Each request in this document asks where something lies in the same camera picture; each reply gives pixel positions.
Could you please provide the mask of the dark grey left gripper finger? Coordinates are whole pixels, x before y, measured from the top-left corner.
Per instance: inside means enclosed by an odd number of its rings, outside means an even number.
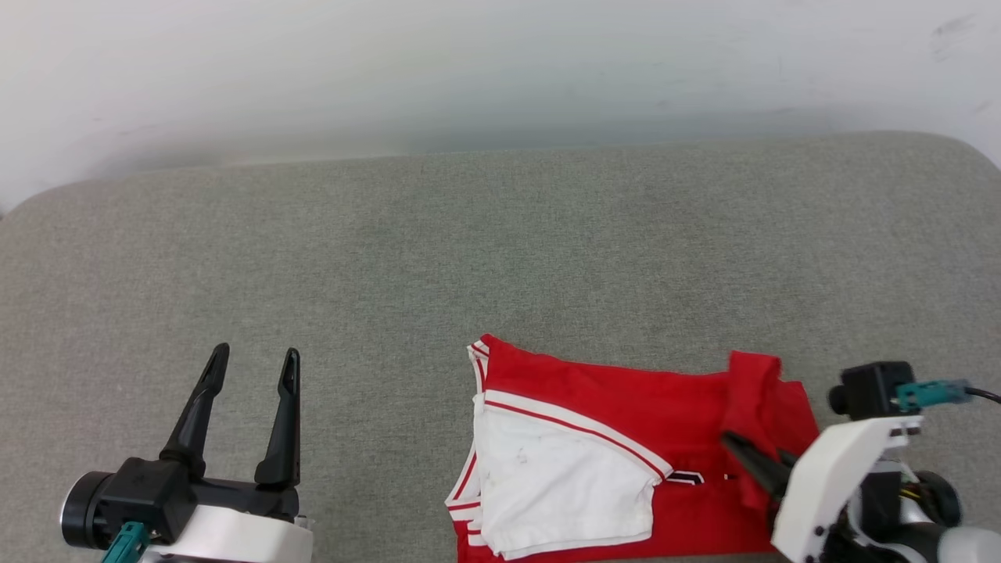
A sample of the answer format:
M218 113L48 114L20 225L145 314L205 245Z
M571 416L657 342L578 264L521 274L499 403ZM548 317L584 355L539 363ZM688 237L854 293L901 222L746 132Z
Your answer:
M218 343L212 350L168 441L160 451L161 460L182 464L194 480L205 475L205 439L215 396L223 388L229 353L230 346L226 342Z
M301 356L290 348L278 380L278 409L264 459L255 468L255 483L269 489L300 484Z

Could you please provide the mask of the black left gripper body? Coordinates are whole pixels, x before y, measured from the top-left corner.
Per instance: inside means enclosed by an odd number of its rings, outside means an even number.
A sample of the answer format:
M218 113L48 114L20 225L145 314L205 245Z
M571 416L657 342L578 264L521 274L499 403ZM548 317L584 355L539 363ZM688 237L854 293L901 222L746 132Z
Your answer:
M110 523L100 497L115 475L88 472L75 482L61 508L61 534L72 547L105 550L120 531ZM292 522L300 513L296 489L261 489L257 484L226 479L199 479L192 484L198 504L229 508L251 515Z

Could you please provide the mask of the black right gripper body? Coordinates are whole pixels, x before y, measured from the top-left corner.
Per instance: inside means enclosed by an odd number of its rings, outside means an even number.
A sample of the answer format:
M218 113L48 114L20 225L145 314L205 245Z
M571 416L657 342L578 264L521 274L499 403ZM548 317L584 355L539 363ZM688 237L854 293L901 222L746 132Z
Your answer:
M930 471L880 463L828 531L820 563L946 563L946 532L963 512L952 484Z

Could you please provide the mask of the red and white shirt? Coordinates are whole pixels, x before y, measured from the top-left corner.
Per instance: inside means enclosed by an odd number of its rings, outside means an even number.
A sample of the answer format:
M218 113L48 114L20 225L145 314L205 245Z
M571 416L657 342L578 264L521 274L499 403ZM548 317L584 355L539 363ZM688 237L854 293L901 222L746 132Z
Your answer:
M446 498L455 563L766 553L773 504L723 446L800 455L819 429L779 357L725 371L596 366L484 335L466 349L473 439Z

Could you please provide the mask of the grey fabric sofa cushion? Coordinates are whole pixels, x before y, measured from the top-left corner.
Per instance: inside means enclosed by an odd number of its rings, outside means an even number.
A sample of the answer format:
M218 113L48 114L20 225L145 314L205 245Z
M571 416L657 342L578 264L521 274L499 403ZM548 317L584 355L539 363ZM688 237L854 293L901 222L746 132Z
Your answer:
M98 563L58 520L155 457L230 345L205 457L250 480L303 356L314 563L453 563L482 334L712 373L782 359L821 425L844 368L1001 393L1001 170L922 133L175 170L0 220L0 563Z

